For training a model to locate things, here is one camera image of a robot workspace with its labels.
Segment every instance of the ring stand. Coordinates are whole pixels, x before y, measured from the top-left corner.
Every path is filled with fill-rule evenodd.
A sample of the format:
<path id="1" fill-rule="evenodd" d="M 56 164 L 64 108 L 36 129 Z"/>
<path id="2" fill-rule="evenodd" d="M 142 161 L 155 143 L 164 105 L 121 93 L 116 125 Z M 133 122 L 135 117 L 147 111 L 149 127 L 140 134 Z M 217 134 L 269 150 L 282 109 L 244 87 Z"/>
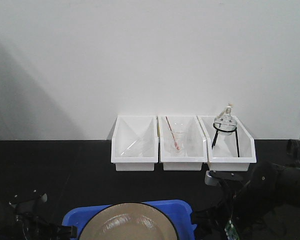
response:
<path id="1" fill-rule="evenodd" d="M 217 141 L 217 138 L 218 138 L 218 132 L 223 132 L 223 133 L 233 133 L 233 132 L 235 132 L 236 151 L 238 153 L 238 158 L 240 158 L 237 127 L 235 127 L 235 129 L 233 129 L 231 131 L 221 130 L 221 129 L 217 128 L 215 126 L 215 124 L 213 124 L 213 127 L 215 128 L 216 132 L 215 132 L 215 135 L 214 135 L 214 138 L 213 138 L 212 148 L 214 148 L 214 146 L 216 145 L 216 141 Z"/>

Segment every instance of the beige plate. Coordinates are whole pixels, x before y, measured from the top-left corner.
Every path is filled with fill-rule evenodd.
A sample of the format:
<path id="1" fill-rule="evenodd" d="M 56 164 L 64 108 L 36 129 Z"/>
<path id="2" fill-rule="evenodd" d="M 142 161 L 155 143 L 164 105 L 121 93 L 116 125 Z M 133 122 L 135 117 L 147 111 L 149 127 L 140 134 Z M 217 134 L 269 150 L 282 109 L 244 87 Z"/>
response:
<path id="1" fill-rule="evenodd" d="M 178 240 L 170 220 L 156 208 L 142 203 L 110 206 L 95 215 L 80 240 Z"/>

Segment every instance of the black table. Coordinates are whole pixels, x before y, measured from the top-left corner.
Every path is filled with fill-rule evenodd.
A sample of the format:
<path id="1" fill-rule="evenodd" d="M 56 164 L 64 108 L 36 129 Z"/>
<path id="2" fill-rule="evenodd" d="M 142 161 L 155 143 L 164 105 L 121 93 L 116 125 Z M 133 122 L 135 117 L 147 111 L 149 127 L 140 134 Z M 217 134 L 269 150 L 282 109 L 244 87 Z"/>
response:
<path id="1" fill-rule="evenodd" d="M 257 160 L 291 163 L 286 144 L 286 140 L 256 140 Z M 246 180 L 252 169 L 253 164 L 242 173 Z M 180 199 L 197 211 L 222 197 L 218 187 L 205 185 L 207 170 L 205 164 L 201 171 L 163 171 L 156 164 L 152 172 L 117 172 L 107 140 L 0 141 L 0 200 L 8 203 L 15 195 L 18 199 L 33 191 L 47 193 L 39 214 L 56 224 L 74 208 L 124 202 Z M 253 239 L 300 239 L 300 209 L 283 205 L 277 212 L 287 225 L 287 235 L 260 231 Z"/>

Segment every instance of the white bin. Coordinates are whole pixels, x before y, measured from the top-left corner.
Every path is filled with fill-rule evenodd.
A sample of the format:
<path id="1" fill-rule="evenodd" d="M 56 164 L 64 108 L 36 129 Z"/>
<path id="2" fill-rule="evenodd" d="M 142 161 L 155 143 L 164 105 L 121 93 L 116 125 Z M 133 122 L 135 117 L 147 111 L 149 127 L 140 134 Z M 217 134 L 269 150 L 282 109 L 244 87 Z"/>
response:
<path id="1" fill-rule="evenodd" d="M 251 163 L 256 163 L 255 142 L 236 116 L 239 156 L 237 153 L 236 135 L 219 134 L 212 149 L 216 134 L 213 127 L 215 116 L 197 116 L 206 137 L 208 166 L 213 171 L 247 171 Z"/>
<path id="2" fill-rule="evenodd" d="M 206 138 L 196 116 L 167 116 L 171 127 L 182 125 L 186 134 L 184 156 L 172 154 L 174 139 L 166 116 L 158 116 L 160 137 L 160 162 L 165 171 L 200 171 L 207 162 Z"/>
<path id="3" fill-rule="evenodd" d="M 111 162 L 117 171 L 153 171 L 158 147 L 156 116 L 117 117 L 111 143 Z"/>

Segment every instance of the blue tray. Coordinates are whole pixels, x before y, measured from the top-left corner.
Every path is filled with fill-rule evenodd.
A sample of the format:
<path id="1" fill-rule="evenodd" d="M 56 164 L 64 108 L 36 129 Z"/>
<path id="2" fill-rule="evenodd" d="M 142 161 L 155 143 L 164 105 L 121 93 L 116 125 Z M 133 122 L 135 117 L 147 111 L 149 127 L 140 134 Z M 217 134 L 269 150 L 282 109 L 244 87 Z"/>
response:
<path id="1" fill-rule="evenodd" d="M 197 225 L 191 224 L 190 214 L 192 209 L 188 203 L 181 200 L 147 201 L 149 204 L 165 213 L 173 222 L 180 240 L 195 240 L 194 229 Z M 69 211 L 63 218 L 62 225 L 76 226 L 77 235 L 88 221 L 101 210 L 111 205 L 78 207 Z"/>

